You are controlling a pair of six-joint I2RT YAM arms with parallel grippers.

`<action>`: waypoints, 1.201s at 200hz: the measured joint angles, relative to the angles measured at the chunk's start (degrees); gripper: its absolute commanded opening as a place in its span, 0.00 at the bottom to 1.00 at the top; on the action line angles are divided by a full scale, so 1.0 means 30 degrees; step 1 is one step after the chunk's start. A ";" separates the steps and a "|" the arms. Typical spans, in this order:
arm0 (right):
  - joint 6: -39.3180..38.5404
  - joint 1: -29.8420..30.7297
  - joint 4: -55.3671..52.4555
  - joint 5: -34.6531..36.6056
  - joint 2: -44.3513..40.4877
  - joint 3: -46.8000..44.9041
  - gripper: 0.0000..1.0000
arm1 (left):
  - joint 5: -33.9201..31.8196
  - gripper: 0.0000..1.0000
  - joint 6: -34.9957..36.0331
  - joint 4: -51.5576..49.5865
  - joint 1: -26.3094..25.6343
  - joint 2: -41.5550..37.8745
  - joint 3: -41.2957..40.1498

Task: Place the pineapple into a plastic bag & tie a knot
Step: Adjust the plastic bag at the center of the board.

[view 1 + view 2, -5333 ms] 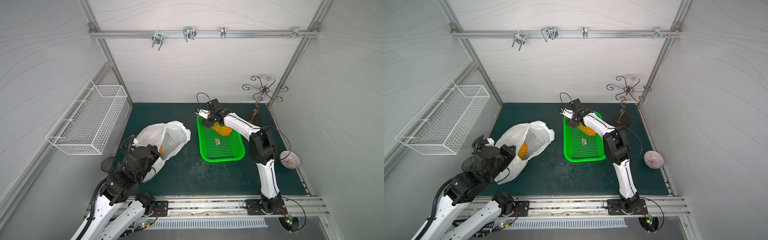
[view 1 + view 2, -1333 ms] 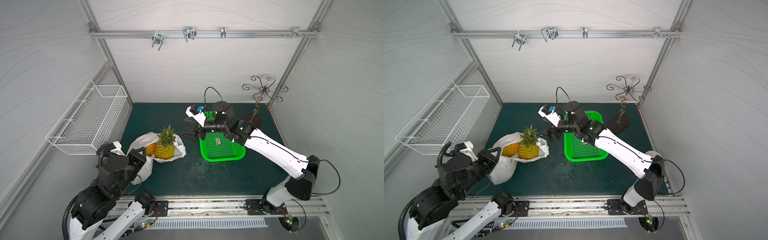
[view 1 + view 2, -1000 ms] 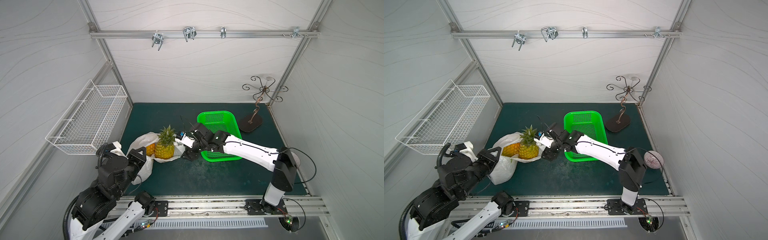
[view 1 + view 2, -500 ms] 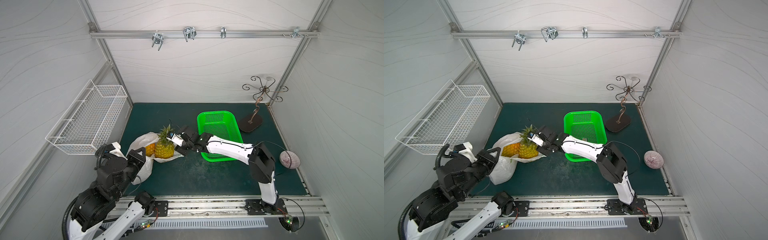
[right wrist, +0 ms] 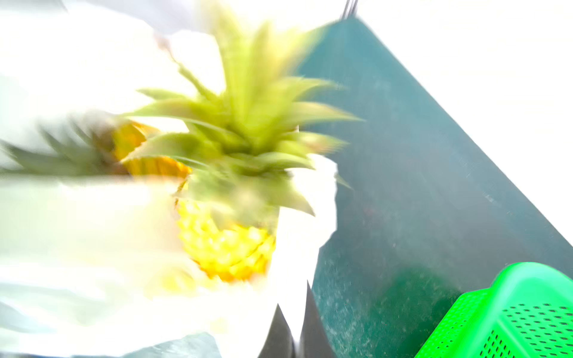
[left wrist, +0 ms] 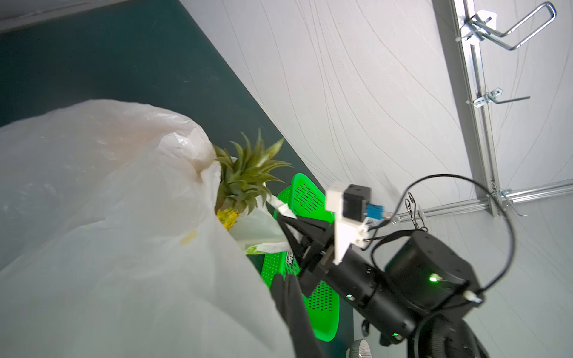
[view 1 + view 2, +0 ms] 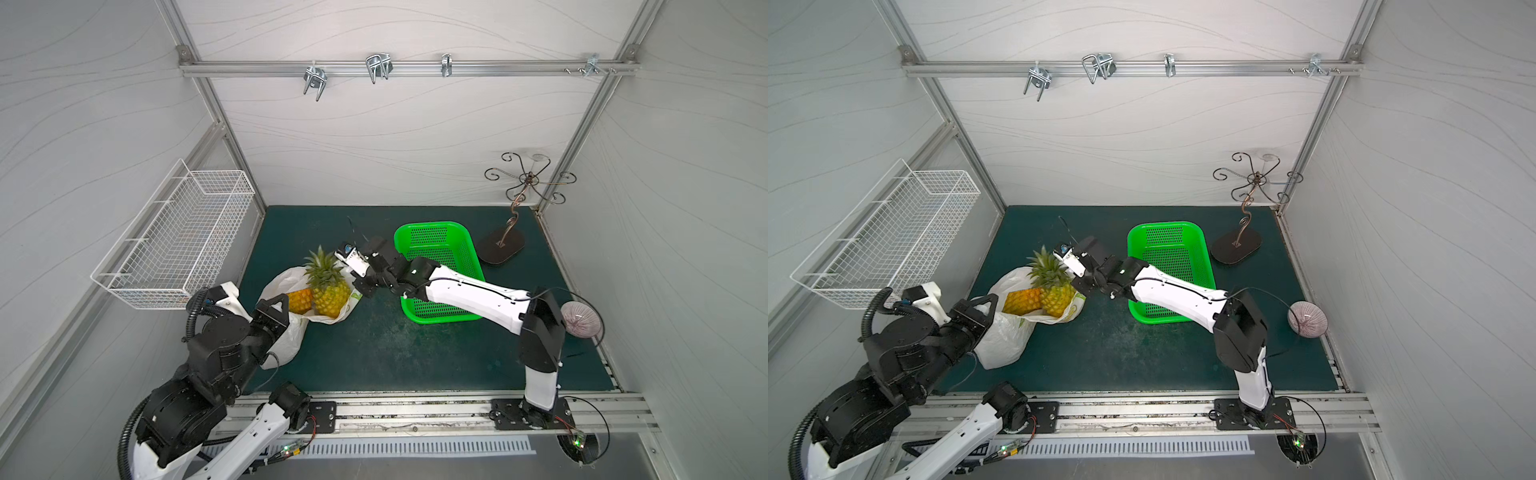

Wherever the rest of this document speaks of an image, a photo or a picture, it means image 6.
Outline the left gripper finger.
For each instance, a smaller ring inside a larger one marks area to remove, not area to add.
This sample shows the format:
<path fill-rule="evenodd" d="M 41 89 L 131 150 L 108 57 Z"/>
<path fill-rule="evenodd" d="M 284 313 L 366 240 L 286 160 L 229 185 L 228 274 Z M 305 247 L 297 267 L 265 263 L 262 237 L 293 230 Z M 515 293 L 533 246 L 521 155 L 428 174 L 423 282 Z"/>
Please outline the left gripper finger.
<path fill-rule="evenodd" d="M 315 337 L 298 278 L 276 274 L 270 292 L 277 310 L 289 328 L 296 357 L 320 358 L 324 353 Z"/>

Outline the yellow pineapple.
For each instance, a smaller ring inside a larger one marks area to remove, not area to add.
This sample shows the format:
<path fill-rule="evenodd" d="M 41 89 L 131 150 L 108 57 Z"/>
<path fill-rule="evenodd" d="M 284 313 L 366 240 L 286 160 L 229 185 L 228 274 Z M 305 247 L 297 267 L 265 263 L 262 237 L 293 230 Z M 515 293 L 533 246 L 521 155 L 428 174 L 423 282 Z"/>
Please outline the yellow pineapple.
<path fill-rule="evenodd" d="M 273 171 L 292 166 L 275 158 L 285 139 L 281 138 L 271 146 L 265 144 L 261 132 L 258 133 L 255 143 L 251 143 L 246 135 L 243 135 L 243 139 L 242 145 L 234 141 L 231 143 L 235 155 L 228 149 L 213 147 L 216 160 L 221 166 L 215 212 L 227 230 L 236 225 L 237 219 L 243 213 L 249 215 L 259 207 L 259 198 L 265 201 L 270 197 L 268 182 L 282 182 L 273 175 Z"/>

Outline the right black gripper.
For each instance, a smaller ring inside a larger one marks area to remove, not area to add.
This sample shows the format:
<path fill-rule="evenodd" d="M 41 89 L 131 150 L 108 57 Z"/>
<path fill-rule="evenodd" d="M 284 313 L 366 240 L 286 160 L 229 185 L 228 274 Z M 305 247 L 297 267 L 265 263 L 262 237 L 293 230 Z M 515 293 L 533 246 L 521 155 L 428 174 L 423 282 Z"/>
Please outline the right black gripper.
<path fill-rule="evenodd" d="M 339 265 L 322 264 L 331 247 L 331 223 L 280 213 L 276 220 L 300 268 L 303 295 L 311 296 L 324 282 L 381 333 L 380 344 L 394 345 L 412 336 L 420 315 L 390 289 L 380 269 L 352 250 Z"/>

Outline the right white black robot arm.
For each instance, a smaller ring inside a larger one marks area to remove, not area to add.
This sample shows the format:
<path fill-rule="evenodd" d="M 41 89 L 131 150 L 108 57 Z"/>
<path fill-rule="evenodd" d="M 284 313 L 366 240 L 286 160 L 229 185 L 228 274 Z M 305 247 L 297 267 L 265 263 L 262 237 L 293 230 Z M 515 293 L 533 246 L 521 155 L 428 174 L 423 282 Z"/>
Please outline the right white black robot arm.
<path fill-rule="evenodd" d="M 334 225 L 308 218 L 277 216 L 294 254 L 301 293 L 310 297 L 326 283 L 361 314 L 382 346 L 407 342 L 409 357 L 487 357 L 464 317 L 483 303 L 473 268 L 445 243 L 421 230 L 395 231 L 374 239 L 376 248 L 405 239 L 378 268 L 356 251 L 333 262 Z"/>

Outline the white plastic bag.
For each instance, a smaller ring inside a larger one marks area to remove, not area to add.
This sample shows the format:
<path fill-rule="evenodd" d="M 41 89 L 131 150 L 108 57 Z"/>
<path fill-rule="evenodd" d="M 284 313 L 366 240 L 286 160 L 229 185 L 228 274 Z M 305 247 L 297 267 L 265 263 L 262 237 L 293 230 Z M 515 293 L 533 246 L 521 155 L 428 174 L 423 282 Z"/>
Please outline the white plastic bag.
<path fill-rule="evenodd" d="M 200 125 L 92 100 L 1 128 L 3 357 L 293 357 Z"/>

